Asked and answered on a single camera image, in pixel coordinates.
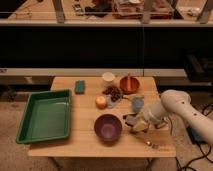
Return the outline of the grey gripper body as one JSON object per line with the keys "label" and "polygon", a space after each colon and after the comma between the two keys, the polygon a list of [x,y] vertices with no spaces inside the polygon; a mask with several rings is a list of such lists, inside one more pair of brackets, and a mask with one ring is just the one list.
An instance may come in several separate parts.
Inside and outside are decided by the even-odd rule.
{"label": "grey gripper body", "polygon": [[149,123],[147,123],[141,116],[130,115],[128,117],[129,124],[131,125],[131,130],[134,133],[147,132],[149,129]]}

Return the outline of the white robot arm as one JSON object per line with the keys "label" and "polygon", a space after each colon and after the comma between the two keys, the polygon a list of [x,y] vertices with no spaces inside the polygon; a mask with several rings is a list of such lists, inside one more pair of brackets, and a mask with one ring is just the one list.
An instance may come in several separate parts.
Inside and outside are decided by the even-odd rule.
{"label": "white robot arm", "polygon": [[135,116],[128,115],[125,123],[133,132],[144,131],[149,125],[158,125],[170,114],[185,119],[197,134],[213,147],[213,120],[204,116],[191,105],[190,95],[184,91],[166,90],[156,102],[143,107]]}

